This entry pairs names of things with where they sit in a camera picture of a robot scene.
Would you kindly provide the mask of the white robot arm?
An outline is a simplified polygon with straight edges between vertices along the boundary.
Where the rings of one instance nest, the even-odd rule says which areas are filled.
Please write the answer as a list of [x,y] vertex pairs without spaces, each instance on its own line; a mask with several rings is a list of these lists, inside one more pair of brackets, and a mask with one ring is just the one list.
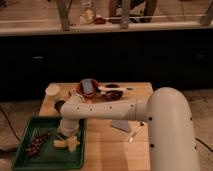
[[174,88],[155,90],[148,99],[82,103],[71,96],[55,103],[65,136],[74,120],[85,118],[146,122],[151,171],[200,171],[192,114],[185,96]]

